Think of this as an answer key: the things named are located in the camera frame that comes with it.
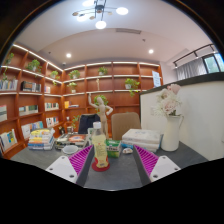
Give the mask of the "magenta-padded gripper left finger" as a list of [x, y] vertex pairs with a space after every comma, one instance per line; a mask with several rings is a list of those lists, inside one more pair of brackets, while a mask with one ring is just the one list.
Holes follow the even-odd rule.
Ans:
[[90, 145], [69, 157], [60, 156], [47, 168], [47, 171], [79, 186], [84, 186], [93, 156], [94, 147]]

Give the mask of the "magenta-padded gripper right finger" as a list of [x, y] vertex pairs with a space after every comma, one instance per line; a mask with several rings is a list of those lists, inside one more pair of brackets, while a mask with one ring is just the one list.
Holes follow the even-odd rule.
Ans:
[[180, 170], [167, 156], [157, 156], [137, 145], [133, 146], [133, 155], [143, 186]]

